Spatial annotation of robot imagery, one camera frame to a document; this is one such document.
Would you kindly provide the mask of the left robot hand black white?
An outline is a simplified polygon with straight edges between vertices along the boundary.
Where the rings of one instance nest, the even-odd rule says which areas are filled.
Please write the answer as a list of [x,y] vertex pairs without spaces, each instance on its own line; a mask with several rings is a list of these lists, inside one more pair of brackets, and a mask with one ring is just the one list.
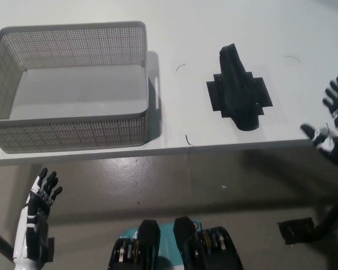
[[30,259],[45,264],[54,258],[55,239],[48,236],[48,218],[56,197],[63,191],[57,187],[57,173],[47,174],[43,168],[36,177],[17,225],[13,258]]

